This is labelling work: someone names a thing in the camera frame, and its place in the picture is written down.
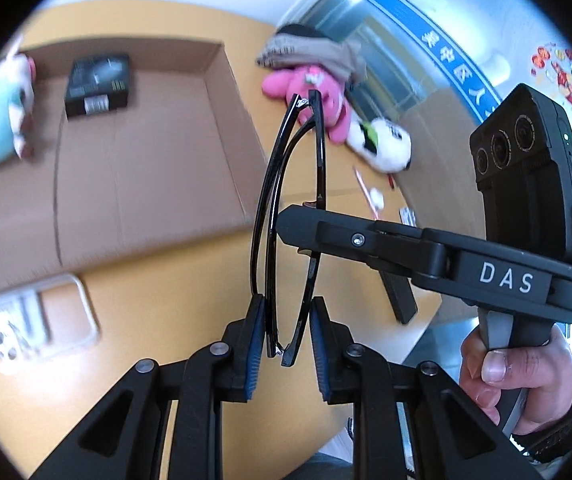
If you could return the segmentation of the person right hand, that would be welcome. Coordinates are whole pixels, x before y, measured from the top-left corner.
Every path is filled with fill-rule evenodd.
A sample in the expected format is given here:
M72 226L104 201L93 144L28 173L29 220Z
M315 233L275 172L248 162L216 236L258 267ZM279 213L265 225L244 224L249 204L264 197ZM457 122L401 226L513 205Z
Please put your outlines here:
M540 347L488 350L476 328L460 347L459 385L494 424L498 402L509 390L528 396L514 434L525 436L555 425L572 406L572 352L558 326Z

